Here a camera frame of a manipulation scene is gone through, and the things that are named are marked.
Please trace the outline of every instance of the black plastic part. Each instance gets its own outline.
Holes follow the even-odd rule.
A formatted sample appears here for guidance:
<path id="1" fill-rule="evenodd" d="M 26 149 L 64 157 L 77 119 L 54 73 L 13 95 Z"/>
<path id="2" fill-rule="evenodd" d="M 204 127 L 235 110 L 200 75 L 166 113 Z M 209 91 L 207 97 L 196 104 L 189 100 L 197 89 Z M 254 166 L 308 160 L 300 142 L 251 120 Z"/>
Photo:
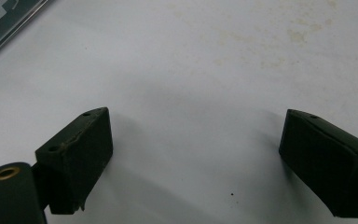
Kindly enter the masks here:
<path id="1" fill-rule="evenodd" d="M 358 217 L 358 138 L 289 109 L 279 151 L 335 217 Z"/>
<path id="2" fill-rule="evenodd" d="M 35 171 L 48 191 L 52 214 L 73 214 L 84 209 L 87 196 L 113 153 L 107 108 L 86 112 L 36 151 Z"/>
<path id="3" fill-rule="evenodd" d="M 0 167 L 0 223 L 46 223 L 27 163 L 15 162 Z"/>

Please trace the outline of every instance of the white surface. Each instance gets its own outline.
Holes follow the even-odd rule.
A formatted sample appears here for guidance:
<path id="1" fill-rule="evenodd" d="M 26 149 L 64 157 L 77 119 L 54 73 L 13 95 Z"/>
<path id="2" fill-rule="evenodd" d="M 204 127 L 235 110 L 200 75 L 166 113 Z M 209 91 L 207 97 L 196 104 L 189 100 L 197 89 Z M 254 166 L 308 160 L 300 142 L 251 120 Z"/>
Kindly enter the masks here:
<path id="1" fill-rule="evenodd" d="M 358 136 L 358 1 L 58 0 L 0 52 L 0 165 L 104 105 L 114 158 L 50 224 L 358 223 L 278 154 L 288 108 Z"/>

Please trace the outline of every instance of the screw hole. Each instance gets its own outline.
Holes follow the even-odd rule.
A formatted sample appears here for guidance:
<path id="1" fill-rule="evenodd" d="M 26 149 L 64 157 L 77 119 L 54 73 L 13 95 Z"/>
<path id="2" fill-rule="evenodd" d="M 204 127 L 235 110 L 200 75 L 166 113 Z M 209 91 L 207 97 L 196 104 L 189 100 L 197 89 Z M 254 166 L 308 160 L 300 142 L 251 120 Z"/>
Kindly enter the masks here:
<path id="1" fill-rule="evenodd" d="M 18 174 L 19 172 L 20 172 L 20 168 L 15 166 L 0 170 L 0 180 L 9 179 L 15 176 L 16 174 Z"/>
<path id="2" fill-rule="evenodd" d="M 58 151 L 59 149 L 60 149 L 59 147 L 49 147 L 48 151 L 49 152 L 55 152 L 55 151 Z"/>

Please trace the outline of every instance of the white table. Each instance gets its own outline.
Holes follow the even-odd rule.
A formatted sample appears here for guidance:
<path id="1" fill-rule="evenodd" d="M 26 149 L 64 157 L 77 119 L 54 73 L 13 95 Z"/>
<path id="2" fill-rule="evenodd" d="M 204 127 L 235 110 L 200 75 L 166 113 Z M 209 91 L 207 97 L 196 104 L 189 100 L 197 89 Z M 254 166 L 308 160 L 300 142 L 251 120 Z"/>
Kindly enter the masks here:
<path id="1" fill-rule="evenodd" d="M 0 165 L 100 106 L 114 157 L 49 224 L 358 223 L 278 153 L 288 108 L 358 137 L 358 1 L 57 0 L 0 51 Z"/>

